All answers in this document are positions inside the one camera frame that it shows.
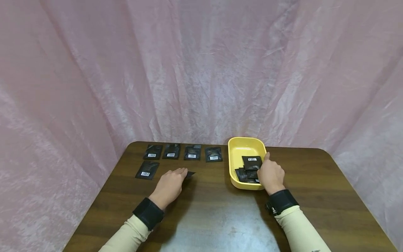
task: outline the pink fabric backdrop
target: pink fabric backdrop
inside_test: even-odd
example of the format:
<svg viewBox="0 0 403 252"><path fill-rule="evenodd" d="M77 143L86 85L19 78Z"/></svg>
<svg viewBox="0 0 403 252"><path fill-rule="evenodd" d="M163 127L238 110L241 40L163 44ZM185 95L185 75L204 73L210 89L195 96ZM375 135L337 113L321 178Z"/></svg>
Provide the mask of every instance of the pink fabric backdrop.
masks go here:
<svg viewBox="0 0 403 252"><path fill-rule="evenodd" d="M401 0L0 1L0 250L61 251L136 140L332 154L403 251Z"/></svg>

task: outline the wood grain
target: wood grain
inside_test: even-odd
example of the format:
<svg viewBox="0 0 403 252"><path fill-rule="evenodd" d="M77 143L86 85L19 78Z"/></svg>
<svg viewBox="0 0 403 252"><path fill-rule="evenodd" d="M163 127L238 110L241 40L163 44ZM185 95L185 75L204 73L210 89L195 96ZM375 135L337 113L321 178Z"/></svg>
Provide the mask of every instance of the wood grain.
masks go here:
<svg viewBox="0 0 403 252"><path fill-rule="evenodd" d="M148 142L130 144L64 251L98 251L154 190L168 170L196 172L183 184L163 222L138 251L289 251L287 239L264 209L264 191L239 190L223 162L160 159L152 181L134 178ZM320 149L267 147L285 170L285 185L332 251L396 251L331 156Z"/></svg>

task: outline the black sachet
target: black sachet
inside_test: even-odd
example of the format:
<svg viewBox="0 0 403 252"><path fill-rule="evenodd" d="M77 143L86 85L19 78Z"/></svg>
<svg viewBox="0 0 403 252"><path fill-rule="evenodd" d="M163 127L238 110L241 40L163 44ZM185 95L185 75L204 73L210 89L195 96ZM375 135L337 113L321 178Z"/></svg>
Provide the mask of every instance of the black sachet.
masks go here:
<svg viewBox="0 0 403 252"><path fill-rule="evenodd" d="M244 168L235 169L235 173L237 174L239 182L244 182L248 180L248 176Z"/></svg>
<svg viewBox="0 0 403 252"><path fill-rule="evenodd" d="M185 147L185 156L184 160L200 160L200 154L202 153L202 145L195 144L189 145Z"/></svg>
<svg viewBox="0 0 403 252"><path fill-rule="evenodd" d="M143 159L160 159L162 153L162 145L149 144L143 156Z"/></svg>
<svg viewBox="0 0 403 252"><path fill-rule="evenodd" d="M192 172L192 171L187 171L187 174L186 174L185 179L190 178L190 177L191 177L193 174L195 174L195 172Z"/></svg>
<svg viewBox="0 0 403 252"><path fill-rule="evenodd" d="M222 161L221 147L205 148L206 162L220 162Z"/></svg>
<svg viewBox="0 0 403 252"><path fill-rule="evenodd" d="M242 156L243 167L247 171L259 170L262 166L262 159L260 156Z"/></svg>
<svg viewBox="0 0 403 252"><path fill-rule="evenodd" d="M248 179L257 179L258 171L246 171L246 175L248 176Z"/></svg>
<svg viewBox="0 0 403 252"><path fill-rule="evenodd" d="M181 144L166 144L162 159L178 159L181 152Z"/></svg>
<svg viewBox="0 0 403 252"><path fill-rule="evenodd" d="M136 178L152 180L159 165L158 162L144 161L136 174Z"/></svg>
<svg viewBox="0 0 403 252"><path fill-rule="evenodd" d="M258 184L258 182L256 182L256 179L247 179L246 183Z"/></svg>

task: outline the black wrist strap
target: black wrist strap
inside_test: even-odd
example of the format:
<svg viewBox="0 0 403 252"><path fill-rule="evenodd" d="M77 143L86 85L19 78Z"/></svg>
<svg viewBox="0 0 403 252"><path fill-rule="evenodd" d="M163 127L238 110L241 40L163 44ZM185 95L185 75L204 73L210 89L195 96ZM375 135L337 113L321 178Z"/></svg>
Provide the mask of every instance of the black wrist strap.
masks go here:
<svg viewBox="0 0 403 252"><path fill-rule="evenodd" d="M133 214L137 216L150 231L164 218L164 211L155 205L154 202L150 201L149 198L144 198L133 211Z"/></svg>
<svg viewBox="0 0 403 252"><path fill-rule="evenodd" d="M298 206L298 202L291 195L290 191L285 189L270 195L266 209L272 215L280 215L284 210L292 206Z"/></svg>

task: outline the yellow tray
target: yellow tray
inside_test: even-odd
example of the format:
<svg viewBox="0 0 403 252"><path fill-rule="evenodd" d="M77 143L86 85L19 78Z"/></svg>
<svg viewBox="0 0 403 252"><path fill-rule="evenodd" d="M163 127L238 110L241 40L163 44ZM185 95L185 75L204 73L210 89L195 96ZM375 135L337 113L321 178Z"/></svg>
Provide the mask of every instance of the yellow tray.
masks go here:
<svg viewBox="0 0 403 252"><path fill-rule="evenodd" d="M264 158L266 148L264 143L257 138L252 137L233 137L228 141L228 156L229 156L229 175L231 183L239 189L244 190L263 190L261 184L251 184L240 182L235 169L243 167L242 156L260 156Z"/></svg>

